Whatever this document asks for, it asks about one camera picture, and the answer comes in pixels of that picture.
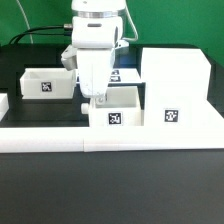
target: white box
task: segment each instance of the white box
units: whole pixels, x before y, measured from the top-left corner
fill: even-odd
[[[71,99],[76,85],[75,70],[27,68],[20,85],[23,99]]]
[[[109,87],[106,101],[98,105],[95,99],[82,105],[89,115],[90,127],[141,126],[141,106],[136,86]]]

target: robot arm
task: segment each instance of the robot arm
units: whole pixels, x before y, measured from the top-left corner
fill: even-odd
[[[76,56],[81,92],[87,98],[103,98],[115,61],[115,45],[123,35],[126,1],[73,0],[72,10],[69,48],[76,49],[72,57]],[[62,58],[65,67],[71,69],[66,61]]]

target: white platform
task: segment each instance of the white platform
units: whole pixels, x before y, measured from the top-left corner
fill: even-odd
[[[0,152],[224,149],[224,119],[207,101],[200,50],[143,50],[144,126],[0,129]]]

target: black cable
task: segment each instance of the black cable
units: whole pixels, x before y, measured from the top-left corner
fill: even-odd
[[[41,26],[41,27],[35,27],[32,29],[29,29],[19,35],[16,35],[15,37],[13,37],[10,41],[9,44],[12,44],[14,41],[14,44],[17,44],[24,36],[26,36],[27,34],[32,34],[32,32],[34,31],[40,31],[40,30],[53,30],[53,29],[64,29],[63,25],[57,25],[57,26]]]

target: green wall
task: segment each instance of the green wall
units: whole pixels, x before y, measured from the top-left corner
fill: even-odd
[[[70,23],[71,0],[20,0],[31,27]],[[224,65],[223,0],[127,0],[140,44],[193,44]],[[0,0],[0,43],[26,30],[15,0]],[[34,37],[69,43],[68,37]]]

